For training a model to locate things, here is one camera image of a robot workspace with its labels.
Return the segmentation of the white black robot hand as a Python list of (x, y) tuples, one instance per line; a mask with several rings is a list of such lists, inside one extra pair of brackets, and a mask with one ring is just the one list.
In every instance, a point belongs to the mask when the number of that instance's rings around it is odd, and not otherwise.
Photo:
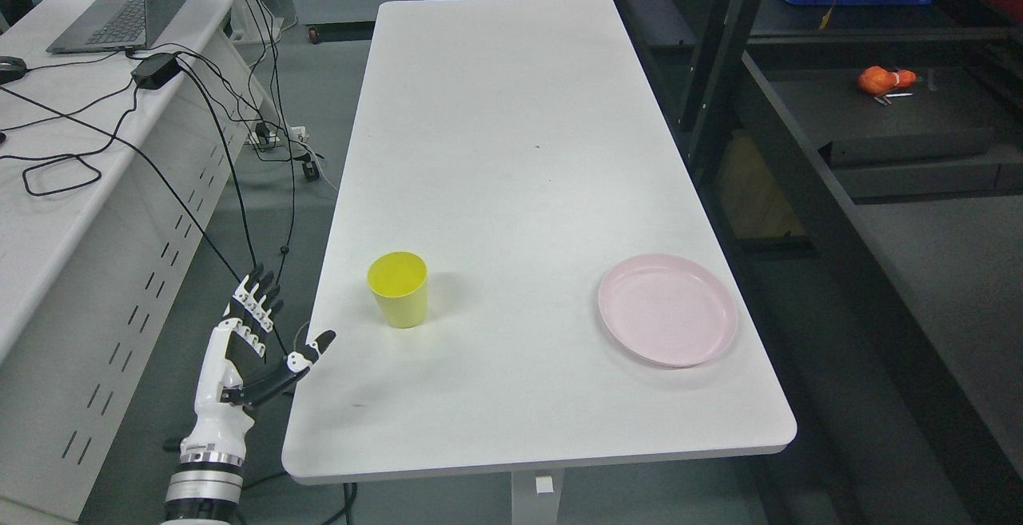
[(307, 345), (293, 347), (277, 365), (259, 371), (266, 340), (277, 331), (273, 319), (284, 306), (273, 281), (273, 272), (262, 264), (253, 267), (209, 334), (193, 404), (197, 419), (180, 445), (179, 462), (184, 467), (202, 463), (240, 467), (253, 413), (311, 371), (336, 339), (333, 331), (322, 332)]

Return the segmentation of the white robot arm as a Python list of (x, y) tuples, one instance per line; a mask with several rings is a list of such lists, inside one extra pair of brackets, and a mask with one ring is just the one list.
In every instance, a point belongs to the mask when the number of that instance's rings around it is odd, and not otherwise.
[(230, 524), (237, 517), (244, 478), (240, 466), (182, 462), (169, 478), (165, 524)]

